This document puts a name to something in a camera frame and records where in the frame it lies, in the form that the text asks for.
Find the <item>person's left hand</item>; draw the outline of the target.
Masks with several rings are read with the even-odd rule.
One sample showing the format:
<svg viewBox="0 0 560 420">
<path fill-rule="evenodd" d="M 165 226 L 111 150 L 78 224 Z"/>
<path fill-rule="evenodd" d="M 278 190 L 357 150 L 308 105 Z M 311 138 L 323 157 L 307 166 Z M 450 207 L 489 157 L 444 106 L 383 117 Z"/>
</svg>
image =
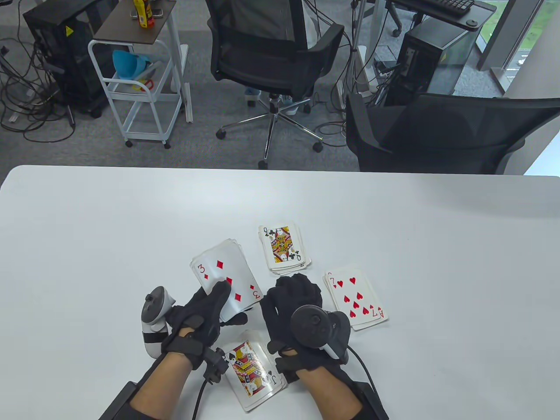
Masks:
<svg viewBox="0 0 560 420">
<path fill-rule="evenodd" d="M 174 306 L 165 316 L 171 327 L 171 334 L 161 345 L 163 353 L 183 354 L 190 360 L 194 370 L 203 362 L 203 354 L 220 335 L 223 326 L 238 326 L 248 322 L 244 312 L 222 322 L 220 313 L 231 292 L 227 281 L 217 282 L 210 294 L 200 288 L 190 302 L 184 306 Z"/>
</svg>

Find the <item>person's right hand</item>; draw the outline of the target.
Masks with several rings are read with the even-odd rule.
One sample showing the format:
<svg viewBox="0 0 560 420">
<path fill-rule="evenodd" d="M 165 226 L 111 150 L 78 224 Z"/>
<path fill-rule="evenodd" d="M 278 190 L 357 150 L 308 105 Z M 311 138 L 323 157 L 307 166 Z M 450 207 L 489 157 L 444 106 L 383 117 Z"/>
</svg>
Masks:
<svg viewBox="0 0 560 420">
<path fill-rule="evenodd" d="M 324 350 L 304 346 L 292 331 L 292 315 L 306 305 L 321 308 L 321 290 L 300 273 L 278 278 L 276 285 L 260 300 L 262 316 L 270 337 L 267 348 L 270 354 L 277 355 L 275 364 L 278 372 L 294 375 L 299 370 L 326 368 L 334 375 L 342 373 L 339 362 Z"/>
</svg>

